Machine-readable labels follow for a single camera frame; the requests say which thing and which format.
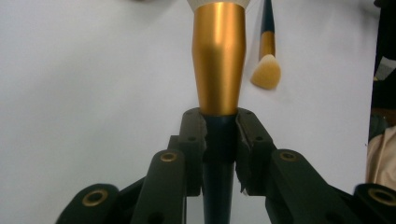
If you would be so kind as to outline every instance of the brush handle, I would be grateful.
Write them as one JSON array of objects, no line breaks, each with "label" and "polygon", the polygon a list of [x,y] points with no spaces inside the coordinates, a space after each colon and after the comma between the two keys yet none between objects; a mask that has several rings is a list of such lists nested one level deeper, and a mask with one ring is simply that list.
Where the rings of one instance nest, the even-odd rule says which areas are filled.
[{"label": "brush handle", "polygon": [[271,0],[264,1],[262,11],[262,31],[260,42],[260,59],[267,54],[275,56],[275,24]]}]

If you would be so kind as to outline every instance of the white background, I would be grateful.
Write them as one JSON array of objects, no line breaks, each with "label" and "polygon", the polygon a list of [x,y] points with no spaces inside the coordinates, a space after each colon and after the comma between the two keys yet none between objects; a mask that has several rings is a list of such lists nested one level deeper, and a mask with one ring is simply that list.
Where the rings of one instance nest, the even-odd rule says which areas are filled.
[{"label": "white background", "polygon": [[[247,7],[240,106],[276,146],[335,187],[364,181],[379,10],[369,0],[274,0],[275,91],[253,86],[262,1]],[[81,189],[124,189],[198,106],[185,0],[10,1],[0,5],[0,223],[54,223]],[[239,193],[232,223],[269,223]],[[202,198],[188,223],[203,223]]]}]

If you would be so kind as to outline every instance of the dark object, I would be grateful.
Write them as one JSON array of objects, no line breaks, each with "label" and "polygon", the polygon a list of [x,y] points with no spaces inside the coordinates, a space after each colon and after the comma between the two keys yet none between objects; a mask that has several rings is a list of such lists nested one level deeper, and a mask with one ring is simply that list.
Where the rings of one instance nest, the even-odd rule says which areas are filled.
[{"label": "dark object", "polygon": [[[375,72],[383,57],[396,60],[396,1],[375,1],[381,7],[376,40]],[[396,69],[383,81],[373,85],[372,108],[396,109]]]},{"label": "dark object", "polygon": [[376,40],[375,72],[383,57],[396,60],[396,1],[376,1],[381,6]]},{"label": "dark object", "polygon": [[374,82],[371,108],[396,109],[396,69],[385,80]]},{"label": "dark object", "polygon": [[[363,184],[349,195],[328,185],[301,154],[276,149],[252,112],[239,109],[236,117],[211,120],[198,111],[184,114],[180,135],[171,136],[168,149],[154,156],[144,179],[120,192],[111,185],[82,190],[57,223],[186,223],[186,196],[198,195],[207,179],[225,176],[211,180],[221,185],[219,189],[204,189],[205,207],[218,203],[217,199],[226,204],[231,201],[230,192],[223,196],[214,192],[232,187],[233,160],[241,190],[266,197],[272,223],[396,223],[394,190]],[[228,208],[220,216],[209,214],[205,223],[228,221],[227,212]]]},{"label": "dark object", "polygon": [[383,116],[370,115],[369,142],[374,137],[383,134],[388,127],[388,123]]}]

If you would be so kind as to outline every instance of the white bristles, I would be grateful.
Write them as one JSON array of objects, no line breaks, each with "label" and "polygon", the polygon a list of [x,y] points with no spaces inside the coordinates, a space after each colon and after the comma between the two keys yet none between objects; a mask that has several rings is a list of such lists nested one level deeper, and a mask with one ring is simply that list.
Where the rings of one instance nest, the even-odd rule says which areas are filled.
[{"label": "white bristles", "polygon": [[209,4],[209,3],[216,3],[216,2],[231,2],[235,3],[244,9],[247,8],[248,3],[250,0],[187,0],[190,4],[190,7],[192,11],[195,11],[198,7],[201,7],[203,5]]}]

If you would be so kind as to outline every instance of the small makeup brush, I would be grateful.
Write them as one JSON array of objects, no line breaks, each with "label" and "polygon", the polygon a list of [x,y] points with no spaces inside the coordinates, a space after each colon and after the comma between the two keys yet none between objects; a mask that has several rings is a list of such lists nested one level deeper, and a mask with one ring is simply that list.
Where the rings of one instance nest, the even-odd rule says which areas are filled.
[{"label": "small makeup brush", "polygon": [[275,58],[275,25],[271,0],[265,0],[262,12],[260,62],[250,81],[267,90],[274,89],[280,80],[280,66]]}]

